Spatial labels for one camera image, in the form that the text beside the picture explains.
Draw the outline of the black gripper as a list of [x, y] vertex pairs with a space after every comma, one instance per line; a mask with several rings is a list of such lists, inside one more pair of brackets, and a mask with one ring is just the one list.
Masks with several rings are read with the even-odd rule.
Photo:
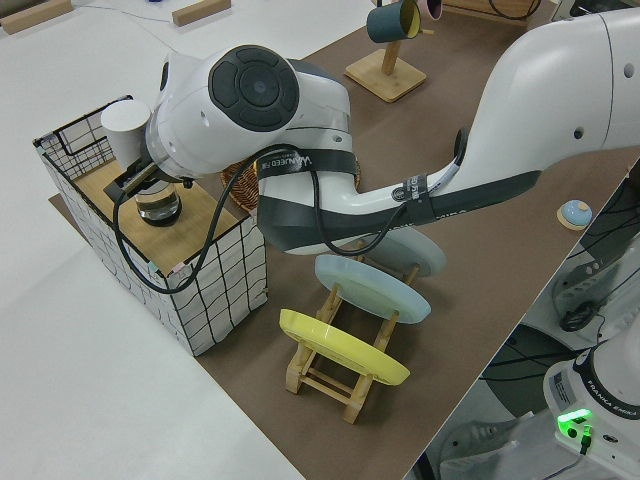
[[128, 201], [142, 190], [147, 190], [159, 183], [193, 185], [191, 178], [178, 178], [164, 172], [150, 157], [141, 157], [130, 165], [130, 173], [123, 173], [113, 179], [103, 192], [111, 201]]

